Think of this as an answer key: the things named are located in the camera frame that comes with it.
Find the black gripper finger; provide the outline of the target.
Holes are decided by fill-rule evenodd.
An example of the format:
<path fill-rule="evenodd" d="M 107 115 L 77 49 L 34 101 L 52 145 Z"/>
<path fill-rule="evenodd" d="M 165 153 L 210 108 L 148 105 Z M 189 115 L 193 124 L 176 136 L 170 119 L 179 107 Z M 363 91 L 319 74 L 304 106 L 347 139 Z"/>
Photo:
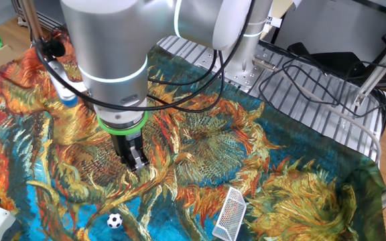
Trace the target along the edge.
<path fill-rule="evenodd" d="M 131 154 L 132 154 L 133 159 L 134 159 L 134 167 L 135 167 L 136 171 L 149 165 L 149 160 L 145 156 L 143 149 L 138 149 L 138 148 L 132 147 L 131 148 Z"/>
<path fill-rule="evenodd" d="M 132 155 L 123 155 L 121 157 L 121 162 L 125 164 L 130 170 L 135 169 L 135 160 Z"/>

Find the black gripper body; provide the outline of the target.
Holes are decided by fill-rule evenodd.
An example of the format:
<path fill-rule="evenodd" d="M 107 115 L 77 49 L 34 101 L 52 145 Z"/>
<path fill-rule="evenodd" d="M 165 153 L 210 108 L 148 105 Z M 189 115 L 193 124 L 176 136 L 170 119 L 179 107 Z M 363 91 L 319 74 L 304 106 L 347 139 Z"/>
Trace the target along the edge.
<path fill-rule="evenodd" d="M 141 131 L 137 131 L 130 135 L 111 134 L 111 140 L 113 141 L 113 146 L 115 148 L 116 154 L 118 154 L 120 158 L 123 155 L 132 155 L 132 147 L 143 149 L 143 138 Z"/>

